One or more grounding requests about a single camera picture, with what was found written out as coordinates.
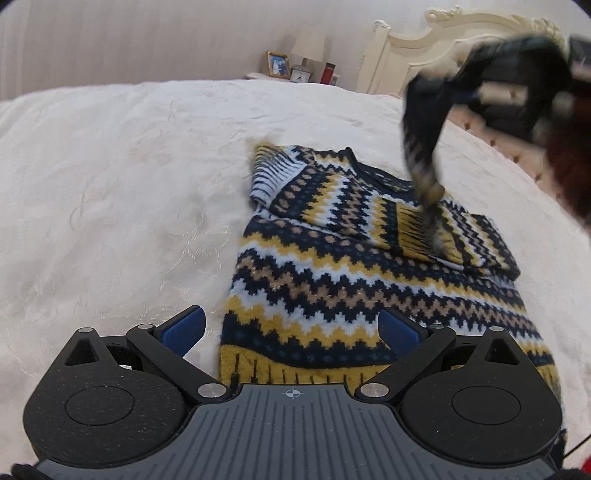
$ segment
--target triangular cutout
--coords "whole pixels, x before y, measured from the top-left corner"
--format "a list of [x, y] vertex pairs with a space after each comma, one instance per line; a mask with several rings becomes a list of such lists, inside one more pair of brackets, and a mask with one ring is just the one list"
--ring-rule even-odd
[[92, 364], [98, 360], [95, 349], [89, 339], [84, 338], [78, 340], [78, 343], [73, 348], [72, 353], [66, 360], [66, 365], [71, 367], [73, 365]]
[[500, 338], [492, 341], [491, 348], [486, 354], [486, 361], [496, 364], [518, 365], [519, 360], [515, 357], [511, 349]]

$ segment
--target zigzag pattern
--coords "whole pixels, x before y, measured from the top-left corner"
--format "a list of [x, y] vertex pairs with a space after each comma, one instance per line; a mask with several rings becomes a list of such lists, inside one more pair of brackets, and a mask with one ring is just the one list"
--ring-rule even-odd
[[262, 145], [222, 326], [221, 374], [232, 382], [342, 382], [355, 388], [396, 360], [376, 316], [478, 335], [504, 327], [553, 391], [550, 351], [513, 280], [519, 269], [488, 219], [440, 203], [448, 258], [421, 233], [412, 184], [357, 162], [350, 149]]

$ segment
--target blue pad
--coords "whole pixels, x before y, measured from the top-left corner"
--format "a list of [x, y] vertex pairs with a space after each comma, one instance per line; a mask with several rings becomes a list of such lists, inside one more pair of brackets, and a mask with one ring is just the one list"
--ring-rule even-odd
[[171, 320], [172, 325], [162, 332], [160, 341], [178, 356], [185, 356], [205, 333], [205, 312], [198, 307], [179, 320]]
[[387, 310], [379, 312], [378, 333], [379, 337], [396, 356], [406, 355], [421, 343], [421, 337], [417, 330]]

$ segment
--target clock face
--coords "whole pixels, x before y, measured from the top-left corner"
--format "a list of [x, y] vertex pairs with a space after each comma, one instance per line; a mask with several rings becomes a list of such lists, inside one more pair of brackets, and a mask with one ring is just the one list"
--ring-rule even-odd
[[291, 72], [290, 80], [294, 83], [308, 83], [310, 80], [310, 74], [303, 72], [302, 70], [293, 70]]

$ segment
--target white bedspread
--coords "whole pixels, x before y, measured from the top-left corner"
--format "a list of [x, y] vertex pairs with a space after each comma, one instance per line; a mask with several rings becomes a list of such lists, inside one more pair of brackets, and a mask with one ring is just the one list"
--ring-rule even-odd
[[[223, 304], [251, 215], [249, 154], [263, 137], [347, 146], [404, 173], [402, 102], [256, 80], [102, 86], [0, 103], [0, 471], [33, 462], [21, 413], [82, 326], [123, 334], [191, 304], [208, 327], [187, 356], [217, 370]], [[560, 370], [570, 446], [591, 432], [589, 238], [519, 167], [449, 124], [444, 183], [493, 218]], [[591, 443], [570, 465], [579, 465]]]

